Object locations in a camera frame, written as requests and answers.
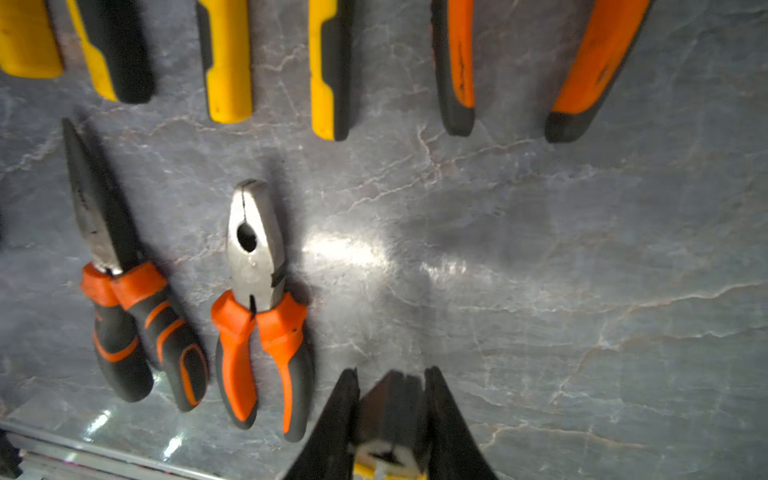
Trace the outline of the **orange black combination pliers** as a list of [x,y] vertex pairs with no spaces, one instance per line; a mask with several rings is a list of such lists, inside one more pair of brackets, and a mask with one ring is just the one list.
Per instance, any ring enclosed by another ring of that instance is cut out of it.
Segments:
[[258,409],[250,348],[257,333],[280,374],[284,438],[298,442],[309,418],[314,365],[304,334],[307,308],[285,289],[285,244],[267,182],[236,186],[226,238],[231,287],[211,308],[220,394],[232,422],[249,429]]

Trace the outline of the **orange black long nose pliers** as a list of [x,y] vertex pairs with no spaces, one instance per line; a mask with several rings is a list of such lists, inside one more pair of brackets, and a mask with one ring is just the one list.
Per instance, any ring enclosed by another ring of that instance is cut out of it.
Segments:
[[105,159],[73,122],[62,134],[75,219],[91,260],[81,291],[95,310],[93,344],[101,372],[129,403],[153,389],[153,371],[169,382],[177,408],[197,407],[207,390],[204,348],[161,270],[144,255],[122,191]]

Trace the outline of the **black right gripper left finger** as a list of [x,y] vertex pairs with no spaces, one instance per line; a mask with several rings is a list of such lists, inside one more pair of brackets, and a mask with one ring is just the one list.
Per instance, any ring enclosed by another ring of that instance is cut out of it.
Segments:
[[354,455],[350,450],[355,410],[360,398],[355,369],[345,369],[285,480],[350,480]]

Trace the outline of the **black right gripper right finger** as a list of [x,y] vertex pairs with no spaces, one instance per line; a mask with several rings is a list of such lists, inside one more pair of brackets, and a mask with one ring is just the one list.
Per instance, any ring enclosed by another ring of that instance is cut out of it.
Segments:
[[483,457],[437,366],[424,372],[431,454],[430,480],[473,480],[497,477]]

